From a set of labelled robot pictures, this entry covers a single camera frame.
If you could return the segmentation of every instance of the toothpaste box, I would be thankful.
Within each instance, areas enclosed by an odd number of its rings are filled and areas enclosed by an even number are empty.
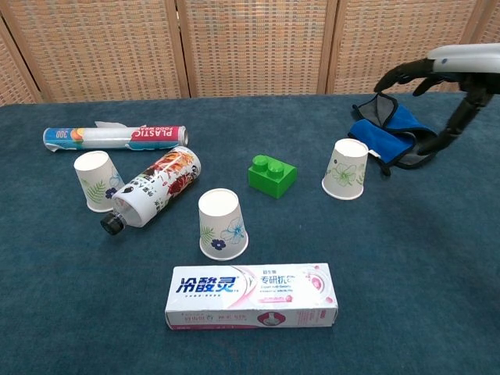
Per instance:
[[[165,319],[172,330],[329,327],[337,312],[326,263],[179,266]]]

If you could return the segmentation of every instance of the floral paper cup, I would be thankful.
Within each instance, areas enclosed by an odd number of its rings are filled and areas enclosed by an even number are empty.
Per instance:
[[[111,197],[124,185],[107,152],[85,152],[74,163],[87,207],[97,213],[113,209]]]
[[[231,190],[207,191],[198,201],[200,249],[210,259],[231,260],[248,246],[238,196]]]
[[[356,199],[363,193],[368,147],[351,138],[335,142],[334,152],[321,182],[323,190],[337,199]]]

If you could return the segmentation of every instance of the upside-down paper cup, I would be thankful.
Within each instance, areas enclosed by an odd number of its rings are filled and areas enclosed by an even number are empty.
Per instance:
[[[212,189],[198,201],[200,249],[210,259],[231,260],[248,246],[238,196],[231,190]]]
[[[108,153],[86,152],[75,160],[73,166],[87,199],[87,207],[97,213],[111,211],[111,197],[124,183]]]
[[[337,199],[356,199],[363,193],[368,147],[356,139],[335,142],[327,171],[321,182],[323,190]]]

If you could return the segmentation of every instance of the green lego brick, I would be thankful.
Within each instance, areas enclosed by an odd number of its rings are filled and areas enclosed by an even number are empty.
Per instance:
[[[267,155],[257,155],[248,168],[251,187],[274,198],[281,197],[297,180],[297,168]]]

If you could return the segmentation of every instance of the floral bottle label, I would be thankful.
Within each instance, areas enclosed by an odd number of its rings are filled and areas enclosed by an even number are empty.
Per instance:
[[[150,220],[193,182],[200,171],[198,157],[188,148],[178,146],[123,186],[113,198],[126,200]]]

